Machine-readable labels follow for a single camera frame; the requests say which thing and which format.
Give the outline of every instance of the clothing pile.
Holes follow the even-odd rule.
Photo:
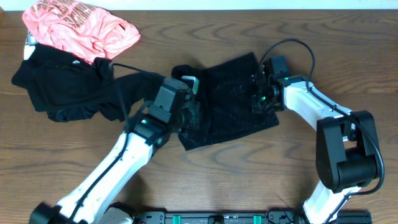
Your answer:
[[[108,11],[74,0],[42,0],[22,16],[30,33],[25,59],[12,84],[25,88],[38,112],[68,122],[90,119],[97,112],[124,120],[123,106],[154,100],[164,77],[139,72],[114,79],[110,59],[134,45],[140,34],[132,24]],[[274,112],[252,113],[251,87],[258,68],[254,54],[197,70],[180,65],[172,77],[199,79],[199,129],[178,137],[186,150],[241,138],[278,125]],[[123,96],[123,104],[118,91]]]

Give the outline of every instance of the black cable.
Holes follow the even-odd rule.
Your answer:
[[[113,73],[113,67],[114,66],[120,66],[120,67],[124,67],[124,68],[129,68],[132,70],[136,70],[138,72],[147,72],[144,70],[141,70],[139,68],[135,68],[132,66],[128,66],[128,65],[123,65],[120,63],[110,63],[109,64],[109,71],[111,73]],[[123,111],[123,115],[124,115],[124,119],[126,120],[126,126],[125,126],[125,131],[129,130],[129,122],[128,122],[128,118],[129,115],[127,114],[127,109],[126,106],[124,105],[124,100],[123,100],[123,95],[122,92],[120,90],[120,83],[119,85],[116,87],[117,92],[118,92],[118,96],[119,96],[119,101],[122,107],[122,111]],[[120,150],[118,156],[116,156],[116,158],[114,159],[114,161],[112,163],[110,163],[110,165],[97,177],[97,179],[94,180],[94,182],[88,187],[88,189],[86,190],[86,192],[80,197],[79,201],[77,201],[76,207],[75,209],[73,209],[72,214],[70,215],[69,219],[68,219],[68,224],[73,224],[73,219],[75,218],[77,211],[79,211],[79,208],[83,206],[83,202],[84,200],[87,198],[88,194],[94,189],[94,187],[96,186],[96,184],[98,184],[98,182],[112,169],[112,167],[118,162],[118,160],[120,160],[124,154],[124,152],[126,151],[127,148],[127,144],[129,142],[129,134],[126,132],[126,139],[124,140],[124,144],[123,144],[123,148]]]
[[[307,48],[307,50],[310,52],[310,55],[311,55],[311,58],[312,58],[311,70],[310,70],[310,73],[308,74],[308,78],[307,78],[307,80],[306,80],[306,82],[305,82],[305,86],[306,86],[307,90],[308,90],[313,96],[315,96],[318,100],[320,100],[322,103],[326,104],[326,105],[329,106],[331,109],[335,110],[337,113],[339,113],[339,114],[343,115],[345,118],[349,119],[349,121],[351,121],[351,122],[355,125],[355,127],[358,128],[358,129],[365,135],[365,137],[370,141],[372,147],[374,148],[374,152],[375,152],[375,154],[376,154],[377,160],[378,160],[379,163],[380,163],[380,171],[379,171],[379,172],[380,172],[380,177],[379,177],[379,182],[377,183],[377,185],[376,185],[373,189],[367,190],[367,191],[365,191],[365,192],[352,192],[352,193],[350,192],[350,193],[347,193],[347,194],[344,196],[344,199],[338,204],[338,206],[334,209],[334,211],[333,211],[333,212],[329,215],[329,217],[326,219],[325,223],[328,223],[328,222],[330,221],[330,219],[343,207],[344,203],[345,203],[351,196],[373,194],[374,192],[377,192],[377,191],[381,188],[381,186],[383,185],[383,182],[384,182],[384,178],[385,178],[385,176],[386,176],[386,171],[385,171],[385,168],[384,168],[384,161],[383,161],[383,158],[382,158],[382,156],[381,156],[380,149],[379,149],[379,147],[377,146],[377,144],[376,144],[376,142],[374,141],[374,139],[371,137],[371,135],[370,135],[370,134],[369,134],[369,133],[368,133],[368,132],[367,132],[355,119],[354,119],[354,118],[352,118],[350,115],[346,114],[344,111],[341,111],[341,110],[338,108],[339,105],[332,105],[332,104],[330,104],[330,103],[327,102],[325,99],[323,99],[322,97],[320,97],[319,95],[317,95],[317,94],[312,90],[313,87],[310,87],[310,80],[311,80],[311,78],[312,78],[312,74],[313,74],[313,71],[314,71],[314,68],[315,68],[315,56],[314,56],[314,54],[313,54],[311,48],[310,48],[306,43],[302,42],[301,40],[297,40],[297,39],[285,39],[285,40],[281,40],[280,42],[274,44],[273,46],[271,46],[271,47],[265,52],[265,54],[264,54],[264,55],[262,56],[262,58],[260,59],[259,67],[258,67],[257,73],[260,72],[262,63],[263,63],[265,57],[267,56],[267,54],[268,54],[273,48],[275,48],[276,46],[278,46],[279,44],[282,44],[282,43],[284,43],[284,42],[296,42],[296,43],[302,44],[305,48]]]

